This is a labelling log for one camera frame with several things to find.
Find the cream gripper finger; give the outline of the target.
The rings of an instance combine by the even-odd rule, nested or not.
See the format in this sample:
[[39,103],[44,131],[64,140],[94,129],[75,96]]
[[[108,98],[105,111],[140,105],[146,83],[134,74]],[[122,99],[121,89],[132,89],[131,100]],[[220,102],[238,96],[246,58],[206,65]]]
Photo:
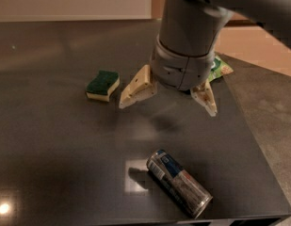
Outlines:
[[144,65],[121,93],[119,108],[147,100],[157,93],[157,81],[154,79],[151,67]]
[[191,97],[201,105],[211,117],[215,117],[218,113],[217,104],[215,102],[214,93],[210,86],[209,80],[190,90]]

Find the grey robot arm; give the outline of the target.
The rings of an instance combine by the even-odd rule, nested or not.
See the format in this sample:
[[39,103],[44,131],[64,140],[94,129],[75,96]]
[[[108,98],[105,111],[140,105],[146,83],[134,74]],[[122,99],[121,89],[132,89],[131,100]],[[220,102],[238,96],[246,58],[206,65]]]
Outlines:
[[150,63],[123,90],[119,107],[152,97],[162,84],[189,91],[210,115],[216,115],[208,75],[218,34],[234,13],[252,20],[291,50],[291,0],[165,0]]

